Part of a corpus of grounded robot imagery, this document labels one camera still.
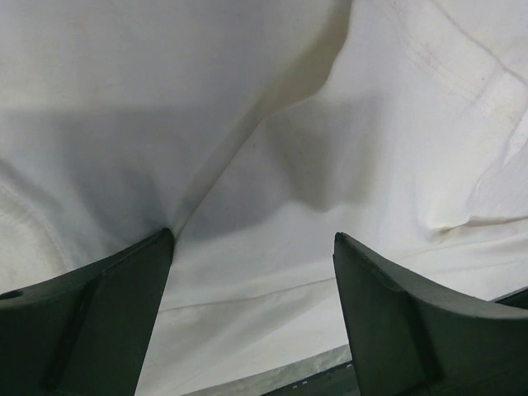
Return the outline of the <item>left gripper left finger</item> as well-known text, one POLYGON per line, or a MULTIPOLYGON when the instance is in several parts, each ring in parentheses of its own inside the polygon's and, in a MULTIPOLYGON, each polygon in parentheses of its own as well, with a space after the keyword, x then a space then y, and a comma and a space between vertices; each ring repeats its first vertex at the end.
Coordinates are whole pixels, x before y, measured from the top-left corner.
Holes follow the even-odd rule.
POLYGON ((169 229, 1 295, 3 395, 133 395, 174 251, 169 229))

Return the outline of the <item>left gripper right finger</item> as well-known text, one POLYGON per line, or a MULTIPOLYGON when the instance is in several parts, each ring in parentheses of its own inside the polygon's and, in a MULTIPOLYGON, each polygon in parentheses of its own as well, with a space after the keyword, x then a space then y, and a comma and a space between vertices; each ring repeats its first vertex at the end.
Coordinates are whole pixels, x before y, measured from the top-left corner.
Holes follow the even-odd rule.
POLYGON ((526 290, 465 295, 344 233, 333 262, 361 394, 526 394, 526 290))

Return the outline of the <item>cream white t-shirt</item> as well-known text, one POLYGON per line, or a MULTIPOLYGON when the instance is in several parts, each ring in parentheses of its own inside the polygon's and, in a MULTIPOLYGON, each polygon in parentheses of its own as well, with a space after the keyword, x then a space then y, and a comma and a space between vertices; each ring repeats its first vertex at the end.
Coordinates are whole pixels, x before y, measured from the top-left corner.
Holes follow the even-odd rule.
POLYGON ((161 228, 140 395, 343 361, 338 232, 480 299, 525 287, 526 2, 2 2, 2 291, 161 228))

